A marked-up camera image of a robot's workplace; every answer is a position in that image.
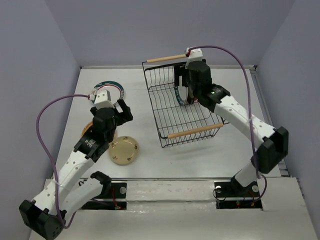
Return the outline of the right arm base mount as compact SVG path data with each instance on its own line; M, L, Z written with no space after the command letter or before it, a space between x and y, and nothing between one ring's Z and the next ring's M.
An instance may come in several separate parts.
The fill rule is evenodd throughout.
M252 182L245 190L235 192L229 181L214 183L212 195L218 210L224 209L263 209L260 199L260 189L256 181Z

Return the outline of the white plate teal lettered rim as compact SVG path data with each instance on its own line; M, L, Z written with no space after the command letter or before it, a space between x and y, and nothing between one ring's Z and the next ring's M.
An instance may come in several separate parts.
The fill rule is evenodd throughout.
M184 106L188 104L189 98L189 89L184 86L175 86L174 93L176 100L180 106Z

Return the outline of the white plate teal red rim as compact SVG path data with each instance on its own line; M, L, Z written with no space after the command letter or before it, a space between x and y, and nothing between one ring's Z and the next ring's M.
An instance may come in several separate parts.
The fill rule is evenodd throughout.
M91 91L91 94L93 95L93 99L91 100L92 103L95 102L97 94L102 90L109 91L111 102L115 106L118 104L117 101L119 99L123 99L125 96L125 90L120 83L116 81L107 80L107 81L100 82L93 87Z

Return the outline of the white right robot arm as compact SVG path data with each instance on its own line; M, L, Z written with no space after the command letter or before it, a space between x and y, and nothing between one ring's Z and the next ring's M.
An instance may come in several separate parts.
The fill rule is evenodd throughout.
M227 120L251 141L250 162L230 180L231 192L242 196L258 176L268 174L288 155L288 130L263 122L240 105L228 90L213 83L211 69L203 60L176 63L173 70L174 85L187 88L190 103L197 99L200 105Z

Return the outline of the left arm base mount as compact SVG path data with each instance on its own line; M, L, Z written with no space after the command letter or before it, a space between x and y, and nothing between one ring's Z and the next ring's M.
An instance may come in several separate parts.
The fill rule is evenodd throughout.
M81 210L119 211L127 209L127 183L112 182L110 189L103 189L101 194L87 201Z

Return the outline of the black wire dish rack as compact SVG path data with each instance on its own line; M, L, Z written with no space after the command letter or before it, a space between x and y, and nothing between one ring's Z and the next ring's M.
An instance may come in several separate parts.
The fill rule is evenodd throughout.
M214 137L227 124L197 101L179 105L174 90L174 64L142 62L143 75L162 148Z

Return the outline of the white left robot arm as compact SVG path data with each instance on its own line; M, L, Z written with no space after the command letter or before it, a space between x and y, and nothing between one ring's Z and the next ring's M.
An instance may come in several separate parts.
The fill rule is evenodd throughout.
M110 194L112 179L96 171L78 188L74 186L108 150L118 126L133 120L130 107L118 99L121 111L108 100L91 108L92 126L74 146L68 160L54 178L32 200L24 200L19 211L24 224L46 240L54 240L69 228L78 209L91 199Z

